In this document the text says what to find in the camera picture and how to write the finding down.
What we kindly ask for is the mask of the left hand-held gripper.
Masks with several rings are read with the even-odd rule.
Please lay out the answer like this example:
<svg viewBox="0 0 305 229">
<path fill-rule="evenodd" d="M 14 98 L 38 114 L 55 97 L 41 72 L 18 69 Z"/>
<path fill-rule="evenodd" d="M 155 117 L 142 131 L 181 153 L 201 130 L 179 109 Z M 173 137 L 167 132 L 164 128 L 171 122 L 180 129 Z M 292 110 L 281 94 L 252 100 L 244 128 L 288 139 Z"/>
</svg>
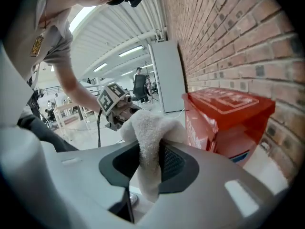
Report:
<svg viewBox="0 0 305 229">
<path fill-rule="evenodd" d="M 117 83 L 112 83 L 102 88 L 97 99 L 102 115 L 108 124 L 105 126 L 113 131 L 118 131 L 122 125 L 141 108 L 135 105 L 132 97 Z"/>
</svg>

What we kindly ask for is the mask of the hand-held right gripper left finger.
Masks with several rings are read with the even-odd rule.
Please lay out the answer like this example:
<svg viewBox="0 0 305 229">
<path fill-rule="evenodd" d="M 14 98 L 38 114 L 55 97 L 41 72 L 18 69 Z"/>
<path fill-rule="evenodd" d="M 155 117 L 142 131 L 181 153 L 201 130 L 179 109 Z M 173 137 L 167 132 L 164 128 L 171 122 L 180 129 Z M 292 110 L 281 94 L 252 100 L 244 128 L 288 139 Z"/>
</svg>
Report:
<svg viewBox="0 0 305 229">
<path fill-rule="evenodd" d="M 129 183 L 139 165 L 138 142 L 57 153 L 57 188 L 68 229 L 136 229 Z"/>
</svg>

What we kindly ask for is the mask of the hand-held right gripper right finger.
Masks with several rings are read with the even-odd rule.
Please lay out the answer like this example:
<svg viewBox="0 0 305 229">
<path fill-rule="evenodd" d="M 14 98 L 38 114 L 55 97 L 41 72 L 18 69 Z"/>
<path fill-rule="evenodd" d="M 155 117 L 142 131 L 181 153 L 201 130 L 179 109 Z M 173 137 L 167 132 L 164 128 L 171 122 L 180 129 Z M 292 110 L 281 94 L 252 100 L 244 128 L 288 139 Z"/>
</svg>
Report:
<svg viewBox="0 0 305 229">
<path fill-rule="evenodd" d="M 157 201 L 140 220 L 144 229 L 258 229 L 282 198 L 224 156 L 171 141 L 161 147 L 184 166 L 160 184 Z"/>
</svg>

